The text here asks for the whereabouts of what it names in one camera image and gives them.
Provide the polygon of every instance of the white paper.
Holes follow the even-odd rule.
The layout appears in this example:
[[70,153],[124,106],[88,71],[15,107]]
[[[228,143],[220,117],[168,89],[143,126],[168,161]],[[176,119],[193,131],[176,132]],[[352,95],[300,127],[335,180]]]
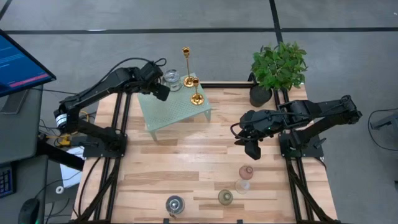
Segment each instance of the white paper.
[[[74,154],[75,156],[78,156],[83,159],[83,151],[84,151],[84,147],[75,147],[73,149],[69,149],[67,151],[67,153]],[[60,167],[61,167],[62,179],[64,180],[63,187],[69,188],[73,185],[80,183],[81,172],[79,174],[77,174],[79,172],[78,170],[72,169],[63,164],[60,164]]]

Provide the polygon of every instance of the wooden tabletop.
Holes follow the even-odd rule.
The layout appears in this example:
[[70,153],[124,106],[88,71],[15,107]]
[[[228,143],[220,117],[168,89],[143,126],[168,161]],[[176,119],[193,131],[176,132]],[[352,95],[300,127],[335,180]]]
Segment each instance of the wooden tabletop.
[[[185,210],[171,222],[236,223],[237,219],[243,219],[244,223],[295,222],[285,159],[280,155],[278,139],[266,138],[261,142],[262,157],[254,161],[245,155],[243,146],[234,145],[235,139],[229,130],[248,110],[274,110],[274,99],[262,108],[255,108],[249,103],[248,88],[205,88],[205,92],[212,105],[211,122],[199,114],[172,124],[156,132],[158,142],[146,132],[137,95],[133,95],[126,131],[129,141],[120,166],[113,223],[162,223],[163,218],[170,218],[165,203],[171,195],[181,196],[185,201]],[[304,86],[290,90],[289,97],[290,100],[306,100]],[[111,126],[115,101],[116,95],[100,101],[95,124]],[[94,161],[85,162],[81,183]],[[312,196],[326,214],[337,218],[325,168],[313,158],[303,158],[303,163]],[[234,185],[240,179],[238,171],[243,165],[253,166],[254,176],[249,181],[250,191],[239,194]],[[90,176],[82,210],[98,192],[102,169],[103,159]],[[219,203],[218,192],[223,189],[232,191],[231,205]],[[306,218],[300,193],[298,197],[302,216]],[[105,199],[102,218],[108,194]]]

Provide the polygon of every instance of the potted plant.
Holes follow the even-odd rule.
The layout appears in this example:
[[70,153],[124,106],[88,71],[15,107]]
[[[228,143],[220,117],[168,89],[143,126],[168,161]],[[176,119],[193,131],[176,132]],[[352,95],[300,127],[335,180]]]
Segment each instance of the potted plant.
[[302,72],[308,68],[303,59],[305,54],[306,51],[300,49],[296,42],[280,42],[274,49],[271,49],[271,45],[262,46],[260,52],[254,53],[251,71],[257,82],[250,89],[250,104],[262,106],[271,99],[272,89],[290,90],[292,86],[300,88],[300,84],[305,81]]

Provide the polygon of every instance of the keyboard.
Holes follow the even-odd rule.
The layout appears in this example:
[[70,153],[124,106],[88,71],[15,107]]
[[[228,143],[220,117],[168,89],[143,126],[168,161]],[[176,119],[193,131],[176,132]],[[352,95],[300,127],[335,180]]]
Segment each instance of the keyboard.
[[0,165],[0,198],[15,193],[15,175],[10,164]]

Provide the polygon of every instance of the green table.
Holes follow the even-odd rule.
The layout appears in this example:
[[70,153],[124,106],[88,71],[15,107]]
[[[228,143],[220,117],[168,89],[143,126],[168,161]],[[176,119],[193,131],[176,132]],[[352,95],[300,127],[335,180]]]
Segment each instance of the green table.
[[200,113],[204,113],[208,122],[210,122],[211,105],[201,85],[198,86],[198,93],[201,93],[205,98],[202,105],[191,103],[190,98],[195,94],[195,87],[187,88],[184,85],[179,91],[171,91],[166,101],[160,101],[153,95],[138,95],[147,130],[155,141],[157,140],[156,130]]

